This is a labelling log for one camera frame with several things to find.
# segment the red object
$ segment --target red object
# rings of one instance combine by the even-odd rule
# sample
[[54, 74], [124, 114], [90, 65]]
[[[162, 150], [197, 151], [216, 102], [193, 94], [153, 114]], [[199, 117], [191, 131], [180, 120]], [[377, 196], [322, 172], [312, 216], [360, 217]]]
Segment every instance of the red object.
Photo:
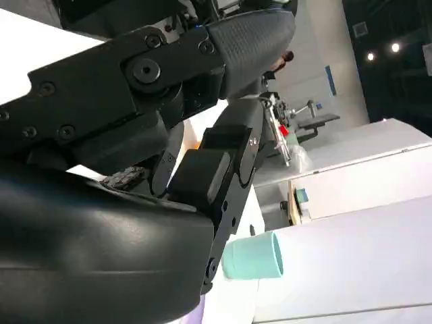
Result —
[[286, 137], [290, 134], [290, 131], [287, 130], [284, 125], [280, 125], [279, 130], [281, 131], [283, 137]]

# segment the white wall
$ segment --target white wall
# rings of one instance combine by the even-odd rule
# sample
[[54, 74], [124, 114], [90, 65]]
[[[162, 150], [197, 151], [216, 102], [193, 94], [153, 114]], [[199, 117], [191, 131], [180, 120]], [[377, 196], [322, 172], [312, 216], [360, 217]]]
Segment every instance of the white wall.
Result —
[[432, 196], [432, 146], [409, 150], [293, 180], [309, 198], [302, 208], [319, 219]]
[[426, 197], [276, 231], [286, 272], [260, 281], [255, 321], [431, 303], [431, 208]]
[[[319, 113], [335, 113], [341, 120], [320, 129], [306, 149], [322, 145], [326, 134], [369, 123], [342, 0], [299, 0], [296, 34], [290, 45], [293, 62], [277, 75], [275, 88], [292, 108], [309, 100], [321, 102]], [[330, 65], [337, 96], [331, 94], [325, 66]], [[308, 112], [299, 115], [306, 118]]]

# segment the black plastic cover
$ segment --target black plastic cover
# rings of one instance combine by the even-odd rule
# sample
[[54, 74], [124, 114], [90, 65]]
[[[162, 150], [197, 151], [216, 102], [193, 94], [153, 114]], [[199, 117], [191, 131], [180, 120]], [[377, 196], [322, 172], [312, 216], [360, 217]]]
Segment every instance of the black plastic cover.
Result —
[[213, 224], [194, 207], [0, 163], [0, 323], [164, 323], [200, 301]]
[[226, 63], [220, 97], [231, 97], [260, 78], [288, 48], [294, 31], [291, 12], [260, 10], [233, 16], [207, 27]]

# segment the person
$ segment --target person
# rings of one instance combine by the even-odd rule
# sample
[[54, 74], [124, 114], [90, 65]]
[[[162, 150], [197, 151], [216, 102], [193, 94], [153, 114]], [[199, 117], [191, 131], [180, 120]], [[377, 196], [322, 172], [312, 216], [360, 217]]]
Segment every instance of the person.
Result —
[[288, 62], [291, 62], [294, 59], [294, 52], [287, 50], [285, 53], [281, 55], [279, 59], [270, 67], [269, 72], [276, 73], [282, 70]]

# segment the white surface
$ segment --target white surface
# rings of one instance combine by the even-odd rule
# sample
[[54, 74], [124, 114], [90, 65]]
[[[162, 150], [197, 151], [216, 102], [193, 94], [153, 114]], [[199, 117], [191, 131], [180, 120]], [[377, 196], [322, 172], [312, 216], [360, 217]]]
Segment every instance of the white surface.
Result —
[[426, 146], [292, 181], [308, 195], [302, 208], [318, 219], [430, 196], [431, 165], [432, 146]]
[[420, 306], [281, 321], [273, 322], [273, 324], [430, 324], [431, 318], [432, 306]]
[[[3, 49], [0, 51], [0, 104], [21, 97], [30, 90], [31, 85], [26, 76], [29, 71], [101, 43], [2, 9], [0, 40]], [[188, 121], [198, 140], [201, 140], [205, 128], [215, 123], [225, 107], [226, 102], [222, 101]], [[250, 224], [253, 224], [257, 234], [264, 232], [264, 221], [253, 189], [244, 209], [238, 235], [232, 236], [231, 240], [249, 236]], [[206, 296], [205, 323], [250, 324], [255, 310], [257, 281], [228, 281], [218, 269], [213, 284], [213, 289]]]
[[260, 281], [255, 321], [432, 302], [431, 209], [427, 197], [276, 231], [289, 271]]
[[432, 144], [430, 137], [396, 119], [329, 134], [321, 141], [322, 147], [308, 152], [314, 170], [365, 161], [410, 146]]
[[432, 139], [416, 128], [396, 119], [364, 125], [343, 132], [320, 137], [321, 147], [308, 151], [313, 168], [299, 174], [293, 168], [285, 168], [278, 159], [267, 159], [255, 176], [255, 187], [265, 187], [285, 180], [299, 178], [394, 154], [408, 147], [432, 143]]

